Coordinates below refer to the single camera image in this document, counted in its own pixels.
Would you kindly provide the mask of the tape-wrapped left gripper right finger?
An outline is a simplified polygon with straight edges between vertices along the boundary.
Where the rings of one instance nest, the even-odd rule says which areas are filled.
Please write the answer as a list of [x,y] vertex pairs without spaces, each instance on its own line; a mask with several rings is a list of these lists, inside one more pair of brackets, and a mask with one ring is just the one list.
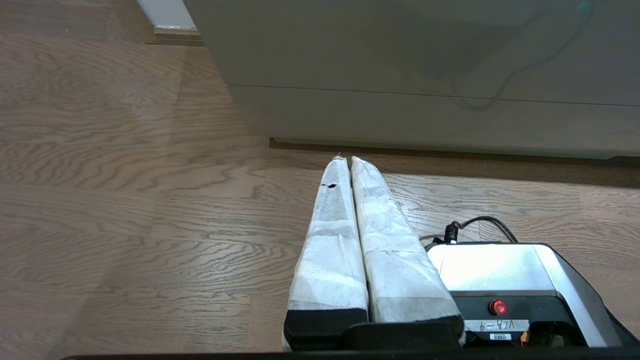
[[466,342],[462,314],[381,172],[352,157],[350,175],[370,314],[375,323],[446,321]]

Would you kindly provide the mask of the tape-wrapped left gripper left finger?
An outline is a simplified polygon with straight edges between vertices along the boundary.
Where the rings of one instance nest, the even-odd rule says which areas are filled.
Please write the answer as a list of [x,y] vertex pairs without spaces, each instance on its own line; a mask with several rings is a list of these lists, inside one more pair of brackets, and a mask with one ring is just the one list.
[[286,351],[339,348],[342,335],[369,321],[369,294],[348,160],[334,157],[318,185],[295,266],[282,344]]

